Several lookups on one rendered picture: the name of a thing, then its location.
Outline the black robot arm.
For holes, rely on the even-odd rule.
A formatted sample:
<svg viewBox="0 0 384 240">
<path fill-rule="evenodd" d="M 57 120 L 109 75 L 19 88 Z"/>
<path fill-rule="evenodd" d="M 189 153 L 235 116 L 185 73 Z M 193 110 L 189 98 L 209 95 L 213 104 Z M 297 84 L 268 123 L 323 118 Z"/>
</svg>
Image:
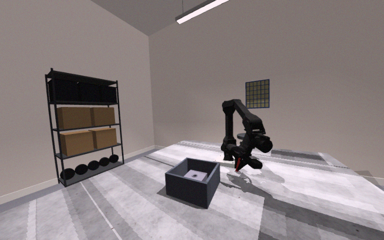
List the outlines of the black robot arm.
<svg viewBox="0 0 384 240">
<path fill-rule="evenodd" d="M 242 124 L 245 128 L 244 131 L 246 131 L 243 141 L 255 146 L 263 153 L 268 153 L 272 149 L 273 144 L 270 137 L 265 136 L 266 132 L 262 120 L 257 115 L 252 114 L 240 99 L 224 101 L 222 103 L 222 109 L 225 113 L 225 137 L 221 146 L 221 151 L 224 152 L 223 160 L 233 161 L 233 156 L 236 159 L 245 159 L 248 156 L 248 148 L 243 148 L 242 144 L 232 147 L 231 150 L 227 149 L 229 144 L 236 145 L 233 129 L 233 114 L 235 110 L 237 110 L 242 118 Z"/>
</svg>

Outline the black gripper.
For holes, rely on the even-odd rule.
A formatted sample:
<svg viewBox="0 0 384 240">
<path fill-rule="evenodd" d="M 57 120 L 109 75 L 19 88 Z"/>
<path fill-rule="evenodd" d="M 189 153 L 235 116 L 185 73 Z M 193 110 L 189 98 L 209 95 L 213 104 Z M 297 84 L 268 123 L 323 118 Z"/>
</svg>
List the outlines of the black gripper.
<svg viewBox="0 0 384 240">
<path fill-rule="evenodd" d="M 243 159 L 240 159 L 240 163 L 238 165 L 238 168 L 237 168 L 237 171 L 239 171 L 240 169 L 242 169 L 244 166 L 246 166 L 247 164 L 252 168 L 252 169 L 262 169 L 263 167 L 263 163 L 261 163 L 259 160 L 257 160 L 256 158 L 251 158 L 250 156 L 252 156 L 251 152 L 253 149 L 255 149 L 255 146 L 251 145 L 251 144 L 248 144 L 244 141 L 240 141 L 240 144 L 242 144 L 243 148 L 248 148 L 248 155 L 246 158 L 243 158 Z M 231 151 L 231 149 L 233 147 L 236 147 L 235 144 L 229 144 L 227 146 L 227 149 L 229 149 Z M 237 167 L 237 163 L 238 163 L 238 158 L 234 158 L 234 168 L 236 169 Z"/>
</svg>

